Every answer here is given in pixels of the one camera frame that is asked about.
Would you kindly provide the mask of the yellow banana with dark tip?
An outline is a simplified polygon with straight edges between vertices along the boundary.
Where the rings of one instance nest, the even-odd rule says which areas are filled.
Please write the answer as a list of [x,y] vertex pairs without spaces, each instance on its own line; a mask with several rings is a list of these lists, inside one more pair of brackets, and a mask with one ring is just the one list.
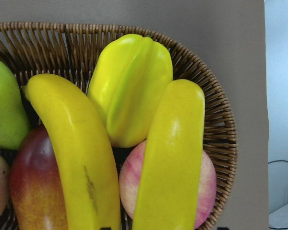
[[174,80],[165,88],[146,140],[133,229],[194,228],[204,114],[196,83]]

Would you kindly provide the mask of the yellow banana with brown streak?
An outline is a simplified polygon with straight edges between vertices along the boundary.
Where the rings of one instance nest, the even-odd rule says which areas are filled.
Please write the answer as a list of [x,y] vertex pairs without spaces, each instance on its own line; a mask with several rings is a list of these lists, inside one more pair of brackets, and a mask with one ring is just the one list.
[[32,76],[25,94],[50,137],[70,230],[120,229],[116,163],[92,102],[55,74]]

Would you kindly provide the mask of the brown wicker basket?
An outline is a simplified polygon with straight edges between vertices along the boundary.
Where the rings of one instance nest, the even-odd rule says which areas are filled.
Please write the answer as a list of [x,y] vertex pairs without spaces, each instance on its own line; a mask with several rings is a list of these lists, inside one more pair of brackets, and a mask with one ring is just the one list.
[[25,85],[38,73],[54,73],[87,90],[102,49],[125,34],[149,36],[170,52],[175,79],[198,84],[205,95],[204,150],[216,171],[216,200],[202,230],[214,230],[237,170],[237,128],[228,99],[209,67],[188,48],[159,32],[136,26],[41,22],[0,23],[0,60]]

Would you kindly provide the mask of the pink apple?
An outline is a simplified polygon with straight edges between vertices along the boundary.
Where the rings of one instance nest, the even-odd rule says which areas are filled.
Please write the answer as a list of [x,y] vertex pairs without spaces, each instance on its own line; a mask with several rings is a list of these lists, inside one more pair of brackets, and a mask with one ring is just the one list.
[[[123,163],[120,175],[120,199],[127,215],[133,219],[146,141],[138,144]],[[194,227],[199,228],[213,211],[216,199],[216,171],[208,154],[202,152],[200,182],[198,189],[197,214]]]

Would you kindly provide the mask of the red yellow mango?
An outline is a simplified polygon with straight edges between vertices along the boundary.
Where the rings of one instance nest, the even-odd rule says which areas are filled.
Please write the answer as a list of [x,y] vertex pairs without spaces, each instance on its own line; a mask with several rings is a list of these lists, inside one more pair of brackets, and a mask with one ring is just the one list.
[[21,143],[10,170],[9,187],[19,229],[67,229],[59,171],[43,125]]

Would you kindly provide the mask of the green apple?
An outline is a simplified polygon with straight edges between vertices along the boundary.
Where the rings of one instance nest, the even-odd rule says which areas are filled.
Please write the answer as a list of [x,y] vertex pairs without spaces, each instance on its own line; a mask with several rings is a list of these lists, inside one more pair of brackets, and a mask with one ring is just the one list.
[[17,150],[30,130],[18,82],[0,61],[0,149]]

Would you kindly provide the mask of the yellow-green starfruit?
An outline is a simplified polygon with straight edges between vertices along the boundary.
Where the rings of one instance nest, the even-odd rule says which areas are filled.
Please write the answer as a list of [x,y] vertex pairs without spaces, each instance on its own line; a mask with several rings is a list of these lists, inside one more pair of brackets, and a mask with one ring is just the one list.
[[87,95],[112,146],[129,148],[146,139],[160,96],[172,80],[168,49],[148,36],[127,34],[102,50]]

